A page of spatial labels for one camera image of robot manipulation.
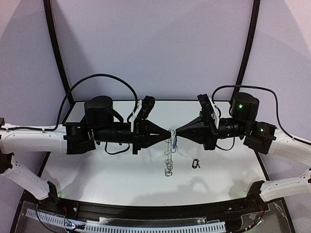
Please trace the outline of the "metal ring disc with keyrings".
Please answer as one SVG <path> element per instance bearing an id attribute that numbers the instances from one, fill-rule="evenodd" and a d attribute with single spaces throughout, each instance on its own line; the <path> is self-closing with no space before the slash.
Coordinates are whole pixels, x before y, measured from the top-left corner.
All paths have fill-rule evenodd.
<path id="1" fill-rule="evenodd" d="M 169 131 L 171 133 L 171 137 L 167 140 L 165 140 L 167 144 L 167 148 L 164 151 L 164 155 L 166 156 L 166 159 L 164 160 L 164 163 L 166 165 L 164 169 L 164 174 L 166 177 L 170 177 L 173 175 L 173 154 L 177 152 L 178 148 L 176 150 L 172 149 L 173 145 L 173 138 L 176 135 L 175 130 L 169 128 Z"/>

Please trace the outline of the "blue tag key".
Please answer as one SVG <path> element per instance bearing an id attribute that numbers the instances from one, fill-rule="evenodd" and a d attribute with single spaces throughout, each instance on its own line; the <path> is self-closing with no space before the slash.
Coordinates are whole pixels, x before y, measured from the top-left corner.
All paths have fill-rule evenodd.
<path id="1" fill-rule="evenodd" d="M 176 150 L 176 149 L 177 149 L 177 135 L 175 135 L 174 138 L 173 138 L 172 149 L 173 149 L 173 150 Z"/>

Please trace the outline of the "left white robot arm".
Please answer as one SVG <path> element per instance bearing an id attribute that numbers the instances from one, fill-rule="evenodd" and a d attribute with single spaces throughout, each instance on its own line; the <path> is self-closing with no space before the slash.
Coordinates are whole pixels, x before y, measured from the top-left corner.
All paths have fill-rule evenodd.
<path id="1" fill-rule="evenodd" d="M 131 121 L 113 108 L 108 96 L 97 96 L 84 103 L 85 115 L 80 122 L 39 127 L 19 127 L 0 120 L 0 174 L 12 180 L 39 201 L 58 202 L 56 186 L 32 173 L 14 158 L 16 151 L 57 152 L 66 155 L 84 154 L 101 142 L 127 144 L 132 153 L 146 149 L 171 137 L 171 133 L 150 122 L 147 117 L 155 104 L 146 96 L 138 102 Z"/>

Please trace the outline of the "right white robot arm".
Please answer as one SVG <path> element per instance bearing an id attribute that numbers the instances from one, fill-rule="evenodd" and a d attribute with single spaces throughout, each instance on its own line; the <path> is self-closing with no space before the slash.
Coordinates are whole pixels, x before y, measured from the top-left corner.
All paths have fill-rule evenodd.
<path id="1" fill-rule="evenodd" d="M 238 92 L 234 95 L 230 117 L 221 118 L 215 103 L 206 94 L 199 95 L 200 115 L 176 129 L 176 135 L 201 144 L 204 150 L 214 150 L 219 139 L 239 137 L 255 152 L 278 155 L 311 165 L 311 143 L 286 134 L 280 126 L 256 121 L 259 100 L 252 95 Z M 269 202 L 281 197 L 310 193 L 311 171 L 296 178 L 252 183 L 248 199 Z"/>

